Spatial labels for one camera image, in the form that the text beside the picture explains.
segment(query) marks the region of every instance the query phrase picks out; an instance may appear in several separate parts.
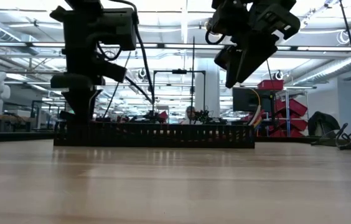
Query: person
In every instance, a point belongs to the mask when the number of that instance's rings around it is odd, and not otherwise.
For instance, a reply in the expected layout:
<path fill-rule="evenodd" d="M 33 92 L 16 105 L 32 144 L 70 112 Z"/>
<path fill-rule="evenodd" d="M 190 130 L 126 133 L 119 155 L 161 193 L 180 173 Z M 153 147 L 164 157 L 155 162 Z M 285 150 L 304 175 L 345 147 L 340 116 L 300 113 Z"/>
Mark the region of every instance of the person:
<path fill-rule="evenodd" d="M 188 106 L 185 110 L 186 119 L 184 119 L 180 124 L 202 124 L 200 121 L 195 120 L 195 108 L 193 106 Z"/>

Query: computer monitor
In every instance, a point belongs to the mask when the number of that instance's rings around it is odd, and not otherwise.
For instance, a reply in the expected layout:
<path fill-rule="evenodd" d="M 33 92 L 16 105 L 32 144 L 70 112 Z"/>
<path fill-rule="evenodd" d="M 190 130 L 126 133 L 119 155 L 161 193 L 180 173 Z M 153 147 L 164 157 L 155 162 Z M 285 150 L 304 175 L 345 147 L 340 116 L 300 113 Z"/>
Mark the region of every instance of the computer monitor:
<path fill-rule="evenodd" d="M 261 109 L 266 112 L 272 112 L 273 103 L 271 101 L 274 98 L 271 97 L 271 90 L 255 90 L 259 96 L 261 101 Z M 251 111 L 254 112 L 258 106 L 258 98 L 256 93 L 253 90 L 248 88 L 233 88 L 232 89 L 233 96 L 233 110 L 234 111 Z"/>

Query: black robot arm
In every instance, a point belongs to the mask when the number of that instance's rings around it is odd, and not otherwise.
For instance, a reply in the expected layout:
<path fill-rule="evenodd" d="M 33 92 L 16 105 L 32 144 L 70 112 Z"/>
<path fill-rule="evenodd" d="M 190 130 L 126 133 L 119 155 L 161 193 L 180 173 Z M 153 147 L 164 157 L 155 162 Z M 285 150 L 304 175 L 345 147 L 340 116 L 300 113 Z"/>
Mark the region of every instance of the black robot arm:
<path fill-rule="evenodd" d="M 250 10 L 247 4 L 253 3 Z M 215 63 L 227 70 L 226 86 L 244 82 L 278 48 L 278 30 L 287 40 L 300 29 L 300 20 L 290 13 L 296 0 L 213 0 L 216 9 L 207 26 L 208 44 L 219 44 L 230 36 L 235 45 L 227 46 Z M 208 40 L 209 33 L 223 34 L 218 42 Z"/>

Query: red storage bin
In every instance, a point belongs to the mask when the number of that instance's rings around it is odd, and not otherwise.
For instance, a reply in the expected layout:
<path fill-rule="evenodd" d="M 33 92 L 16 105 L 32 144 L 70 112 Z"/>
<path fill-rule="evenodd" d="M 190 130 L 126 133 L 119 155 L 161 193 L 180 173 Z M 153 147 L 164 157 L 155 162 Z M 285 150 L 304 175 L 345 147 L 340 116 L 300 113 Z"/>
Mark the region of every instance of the red storage bin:
<path fill-rule="evenodd" d="M 289 107 L 294 113 L 300 116 L 304 116 L 307 113 L 308 108 L 296 100 L 289 100 Z"/>
<path fill-rule="evenodd" d="M 280 112 L 282 110 L 286 110 L 286 102 L 282 102 L 281 100 L 277 100 L 275 103 L 276 103 L 275 109 L 277 110 L 277 112 Z M 300 117 L 304 116 L 308 110 L 306 106 L 302 105 L 301 103 L 297 102 L 294 99 L 289 100 L 289 109 L 291 111 L 291 114 L 296 113 Z"/>
<path fill-rule="evenodd" d="M 288 136 L 288 131 L 279 129 L 279 130 L 275 131 L 274 133 L 272 133 L 270 136 L 271 136 L 271 137 L 274 137 L 274 138 L 287 137 L 287 136 Z M 304 137 L 304 135 L 301 134 L 301 133 L 300 133 L 298 130 L 296 130 L 296 129 L 292 129 L 292 130 L 290 131 L 290 136 L 291 136 L 292 138 Z"/>
<path fill-rule="evenodd" d="M 286 110 L 275 115 L 275 119 L 277 119 L 277 118 L 286 118 Z M 296 113 L 290 113 L 290 118 L 291 119 L 298 119 L 298 118 L 300 118 L 300 116 Z"/>
<path fill-rule="evenodd" d="M 303 121 L 303 120 L 291 120 L 290 125 L 291 125 L 291 129 L 296 128 L 299 131 L 305 131 L 308 126 L 308 123 L 307 121 Z M 279 126 L 286 128 L 286 120 L 279 120 Z"/>
<path fill-rule="evenodd" d="M 283 80 L 263 80 L 257 85 L 259 90 L 283 90 Z"/>

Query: workbench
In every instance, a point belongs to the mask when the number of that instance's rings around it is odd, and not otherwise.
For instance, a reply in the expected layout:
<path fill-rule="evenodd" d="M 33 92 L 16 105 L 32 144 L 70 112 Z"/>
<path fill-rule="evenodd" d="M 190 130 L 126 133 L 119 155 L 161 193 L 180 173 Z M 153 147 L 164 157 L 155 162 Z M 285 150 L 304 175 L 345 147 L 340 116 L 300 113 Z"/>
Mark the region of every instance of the workbench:
<path fill-rule="evenodd" d="M 31 124 L 35 121 L 34 118 L 28 117 L 15 117 L 11 115 L 0 115 L 0 133 L 8 133 L 17 131 L 16 128 L 13 127 L 13 124 L 21 124 L 24 125 L 24 131 L 29 130 Z"/>
<path fill-rule="evenodd" d="M 0 224 L 351 224 L 351 151 L 0 142 Z"/>

